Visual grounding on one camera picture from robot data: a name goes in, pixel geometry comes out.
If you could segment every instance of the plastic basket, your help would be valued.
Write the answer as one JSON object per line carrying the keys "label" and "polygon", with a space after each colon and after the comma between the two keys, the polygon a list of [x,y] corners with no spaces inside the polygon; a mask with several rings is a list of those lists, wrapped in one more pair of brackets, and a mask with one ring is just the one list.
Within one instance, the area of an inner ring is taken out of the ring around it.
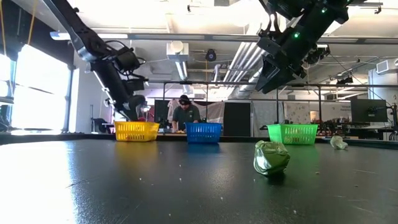
{"label": "plastic basket", "polygon": [[188,143],[218,143],[220,123],[185,123]]}
{"label": "plastic basket", "polygon": [[315,143],[317,124],[267,125],[271,141],[283,144],[310,145]]}
{"label": "plastic basket", "polygon": [[153,141],[156,140],[159,123],[153,122],[115,122],[116,140],[118,141]]}

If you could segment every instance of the yellow basket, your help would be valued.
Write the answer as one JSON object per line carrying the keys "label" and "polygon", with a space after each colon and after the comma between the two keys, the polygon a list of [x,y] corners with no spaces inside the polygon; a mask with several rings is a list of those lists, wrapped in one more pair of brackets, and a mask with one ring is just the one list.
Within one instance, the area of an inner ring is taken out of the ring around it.
{"label": "yellow basket", "polygon": [[159,123],[120,122],[114,123],[118,141],[153,141],[156,140]]}

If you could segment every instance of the green shirt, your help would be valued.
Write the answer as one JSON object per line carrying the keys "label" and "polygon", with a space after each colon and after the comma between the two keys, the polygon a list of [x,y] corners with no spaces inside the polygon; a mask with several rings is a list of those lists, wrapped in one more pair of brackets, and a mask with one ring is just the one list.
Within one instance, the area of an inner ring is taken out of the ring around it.
{"label": "green shirt", "polygon": [[194,105],[190,105],[186,110],[183,110],[181,106],[174,109],[173,121],[178,122],[178,130],[185,130],[185,123],[199,120],[199,109]]}

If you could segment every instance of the computer monitor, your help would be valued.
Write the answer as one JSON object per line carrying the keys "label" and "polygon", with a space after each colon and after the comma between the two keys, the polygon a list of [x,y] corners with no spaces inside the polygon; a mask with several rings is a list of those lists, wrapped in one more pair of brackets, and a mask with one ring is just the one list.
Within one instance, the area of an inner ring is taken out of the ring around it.
{"label": "computer monitor", "polygon": [[353,122],[387,122],[385,100],[351,100]]}

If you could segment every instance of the green basket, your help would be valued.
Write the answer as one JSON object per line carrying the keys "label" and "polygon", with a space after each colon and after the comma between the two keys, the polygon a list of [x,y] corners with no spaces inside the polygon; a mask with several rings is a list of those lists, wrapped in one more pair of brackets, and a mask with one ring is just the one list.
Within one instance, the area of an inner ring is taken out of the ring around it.
{"label": "green basket", "polygon": [[315,144],[317,124],[273,124],[267,125],[271,141],[283,144]]}

